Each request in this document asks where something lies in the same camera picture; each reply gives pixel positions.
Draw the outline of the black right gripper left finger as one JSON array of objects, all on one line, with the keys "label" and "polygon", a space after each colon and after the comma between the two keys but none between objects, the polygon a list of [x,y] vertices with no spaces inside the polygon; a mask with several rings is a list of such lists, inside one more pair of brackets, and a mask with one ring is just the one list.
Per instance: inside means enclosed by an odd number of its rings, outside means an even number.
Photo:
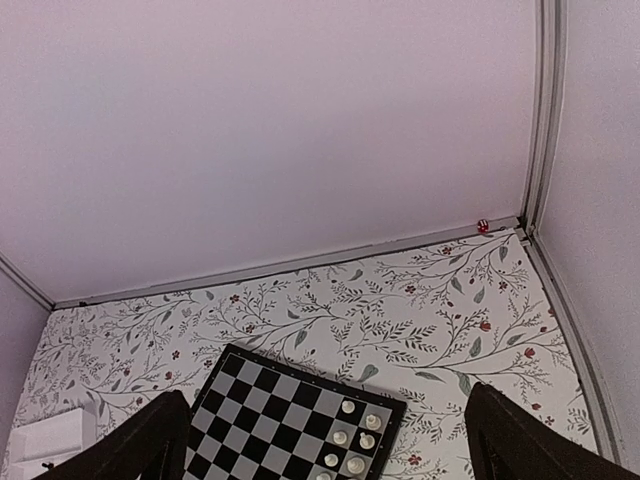
[{"label": "black right gripper left finger", "polygon": [[109,435],[41,479],[181,479],[191,408],[179,390],[150,401]]}]

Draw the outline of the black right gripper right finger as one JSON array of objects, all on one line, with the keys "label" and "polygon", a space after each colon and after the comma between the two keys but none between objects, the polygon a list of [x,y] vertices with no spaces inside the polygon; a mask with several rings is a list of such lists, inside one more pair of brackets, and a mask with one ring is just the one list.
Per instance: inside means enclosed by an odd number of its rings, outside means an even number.
[{"label": "black right gripper right finger", "polygon": [[557,434],[490,385],[473,386],[464,416],[476,479],[639,478]]}]

